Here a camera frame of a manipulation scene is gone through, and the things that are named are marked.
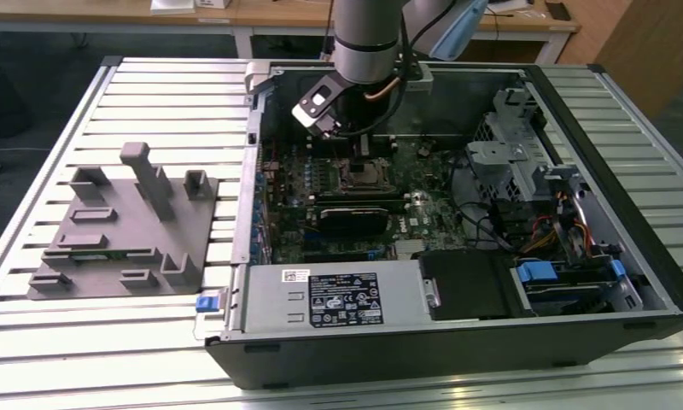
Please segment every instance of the red cable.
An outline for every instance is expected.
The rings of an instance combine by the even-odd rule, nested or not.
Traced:
[[[537,236],[537,228],[538,228],[538,224],[541,223],[542,220],[550,220],[551,219],[551,216],[539,216],[537,218],[537,220],[534,221],[534,226],[531,227],[531,240],[534,239],[534,237]]]

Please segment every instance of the warning label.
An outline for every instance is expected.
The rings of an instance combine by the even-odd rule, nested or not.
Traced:
[[[382,301],[377,273],[309,276],[310,325],[380,325]]]

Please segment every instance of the blue tab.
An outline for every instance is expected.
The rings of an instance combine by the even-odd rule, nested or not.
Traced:
[[[220,297],[218,296],[200,296],[194,303],[194,311],[197,313],[210,313],[220,311]]]
[[[622,278],[627,274],[625,271],[623,262],[619,260],[614,259],[610,261],[610,267],[613,268],[613,271],[615,271],[617,278]]]
[[[515,268],[519,274],[522,283],[530,282],[531,280],[557,280],[557,271],[551,262],[523,262],[519,267]]]

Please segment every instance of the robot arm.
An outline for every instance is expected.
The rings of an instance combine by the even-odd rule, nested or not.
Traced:
[[[293,110],[310,132],[329,138],[372,131],[398,106],[381,115],[381,106],[389,105],[381,96],[398,84],[405,90],[405,58],[396,74],[401,29],[413,37],[412,48],[454,60],[473,37],[486,5],[488,0],[337,0],[334,72],[310,88]]]

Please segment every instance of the aluminum extrusion table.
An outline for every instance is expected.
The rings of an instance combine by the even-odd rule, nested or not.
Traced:
[[[100,68],[0,240],[0,408],[683,408],[683,332],[589,366],[242,391],[193,337],[194,296],[33,302],[30,272],[80,165],[110,177],[126,141],[146,141],[169,176],[221,179],[205,285],[228,284],[244,143],[246,61],[125,58]],[[606,74],[545,67],[565,102],[683,268],[683,160]],[[549,130],[562,159],[570,158]]]

